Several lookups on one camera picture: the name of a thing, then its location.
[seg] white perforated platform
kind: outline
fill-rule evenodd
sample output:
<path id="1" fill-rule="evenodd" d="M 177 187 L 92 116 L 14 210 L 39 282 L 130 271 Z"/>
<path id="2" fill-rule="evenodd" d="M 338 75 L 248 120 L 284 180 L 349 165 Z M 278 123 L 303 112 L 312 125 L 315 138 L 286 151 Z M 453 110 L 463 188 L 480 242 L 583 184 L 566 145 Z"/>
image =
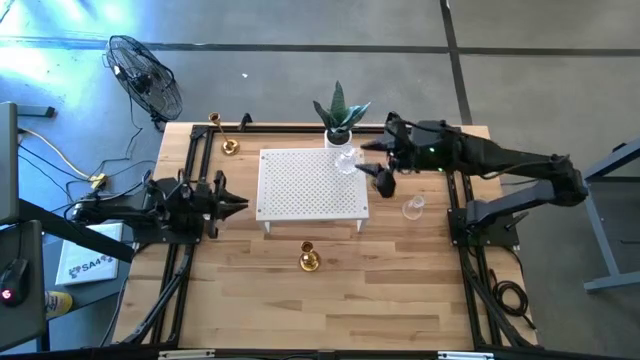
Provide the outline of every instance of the white perforated platform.
<path id="1" fill-rule="evenodd" d="M 342 174 L 335 165 L 340 149 L 260 151 L 256 220 L 269 232 L 269 222 L 369 219 L 365 174 Z M 364 162 L 360 149 L 355 155 Z"/>

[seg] brass candle holder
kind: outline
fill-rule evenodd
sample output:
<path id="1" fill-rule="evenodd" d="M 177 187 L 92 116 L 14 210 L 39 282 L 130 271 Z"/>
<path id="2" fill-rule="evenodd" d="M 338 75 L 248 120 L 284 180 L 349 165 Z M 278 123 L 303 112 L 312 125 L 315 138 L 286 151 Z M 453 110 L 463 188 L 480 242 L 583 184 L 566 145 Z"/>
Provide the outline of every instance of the brass candle holder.
<path id="1" fill-rule="evenodd" d="M 224 130 L 222 130 L 222 125 L 220 123 L 220 114 L 213 112 L 209 114 L 209 121 L 214 123 L 220 129 L 220 134 L 224 138 L 224 143 L 222 144 L 222 152 L 225 155 L 235 155 L 240 151 L 240 143 L 237 140 L 227 138 Z"/>
<path id="2" fill-rule="evenodd" d="M 313 244 L 309 241 L 302 243 L 300 247 L 302 255 L 300 255 L 300 267 L 304 271 L 316 271 L 320 267 L 320 255 L 313 250 Z"/>

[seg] electric fan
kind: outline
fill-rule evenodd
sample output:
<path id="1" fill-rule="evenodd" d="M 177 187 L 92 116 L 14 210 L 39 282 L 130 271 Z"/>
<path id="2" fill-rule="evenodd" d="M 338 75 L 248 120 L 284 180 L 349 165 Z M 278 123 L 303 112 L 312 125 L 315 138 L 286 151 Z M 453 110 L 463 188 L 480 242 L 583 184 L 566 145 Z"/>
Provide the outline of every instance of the electric fan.
<path id="1" fill-rule="evenodd" d="M 114 35 L 106 49 L 109 68 L 140 107 L 151 115 L 156 129 L 182 112 L 182 99 L 173 71 L 162 65 L 140 42 Z"/>

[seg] green leaf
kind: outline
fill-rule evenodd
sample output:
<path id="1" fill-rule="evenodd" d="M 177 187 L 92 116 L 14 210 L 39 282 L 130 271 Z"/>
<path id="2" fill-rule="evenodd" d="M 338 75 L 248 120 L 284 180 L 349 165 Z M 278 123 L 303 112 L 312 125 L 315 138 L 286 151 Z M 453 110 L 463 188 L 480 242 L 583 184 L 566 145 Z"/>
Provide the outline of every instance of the green leaf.
<path id="1" fill-rule="evenodd" d="M 317 101 L 314 101 L 313 102 L 313 107 L 316 109 L 316 112 L 318 113 L 318 115 L 320 115 L 320 118 L 322 119 L 322 122 L 324 123 L 324 127 L 327 130 L 333 128 L 335 120 L 333 119 L 333 117 L 325 109 L 322 108 L 322 105 L 320 105 Z"/>
<path id="2" fill-rule="evenodd" d="M 350 130 L 355 124 L 357 124 L 367 112 L 367 109 L 371 105 L 369 102 L 366 105 L 352 106 L 349 108 L 349 116 L 340 124 L 340 128 Z"/>
<path id="3" fill-rule="evenodd" d="M 341 122 L 347 117 L 347 114 L 348 110 L 344 104 L 344 91 L 340 81 L 336 81 L 336 89 L 333 92 L 333 100 L 331 101 L 331 116 Z"/>

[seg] concrete floor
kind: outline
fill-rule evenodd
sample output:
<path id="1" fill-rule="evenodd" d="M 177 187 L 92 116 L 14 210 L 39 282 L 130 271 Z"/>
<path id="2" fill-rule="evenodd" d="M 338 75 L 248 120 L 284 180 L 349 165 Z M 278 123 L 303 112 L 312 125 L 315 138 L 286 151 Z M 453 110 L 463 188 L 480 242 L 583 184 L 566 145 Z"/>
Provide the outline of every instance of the concrete floor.
<path id="1" fill-rule="evenodd" d="M 633 0 L 450 0 L 450 5 L 460 46 L 640 46 L 640 3 Z M 0 23 L 0 36 L 36 40 L 105 40 L 117 33 L 183 44 L 447 44 L 437 0 L 16 0 Z M 179 121 L 205 121 L 208 113 L 218 111 L 228 120 L 250 112 L 260 122 L 315 122 L 311 101 L 326 102 L 336 79 L 349 102 L 372 101 L 368 122 L 384 121 L 390 110 L 408 119 L 461 121 L 446 54 L 155 55 L 176 74 L 184 101 Z M 492 138 L 505 147 L 570 153 L 576 166 L 586 169 L 640 133 L 637 59 L 462 56 L 461 65 L 474 124 L 488 125 Z M 128 97 L 102 66 L 102 51 L 0 48 L 0 102 L 7 100 L 56 107 L 54 119 L 20 119 L 20 126 L 45 135 L 87 171 L 106 157 L 121 156 L 135 130 Z M 133 161 L 155 159 L 161 135 L 135 104 L 134 120 L 145 130 Z M 27 138 L 23 145 L 64 166 L 36 139 Z M 113 164 L 110 169 L 122 167 Z M 113 190 L 135 183 L 148 167 L 140 165 L 116 178 Z M 43 169 L 60 183 L 68 180 Z M 55 185 L 23 162 L 20 180 L 26 200 L 47 209 L 66 201 Z M 36 191 L 41 188 L 48 189 L 46 196 Z M 78 185 L 72 195 L 86 191 Z M 638 357 L 640 286 L 595 295 L 582 290 L 583 281 L 606 274 L 584 207 L 545 206 L 531 213 L 518 231 L 541 343 L 550 349 Z M 637 247 L 628 252 L 640 259 Z M 640 270 L 639 263 L 628 268 Z M 52 349 L 96 345 L 114 306 L 114 298 L 105 299 L 54 320 Z M 13 351 L 28 351 L 29 346 Z"/>

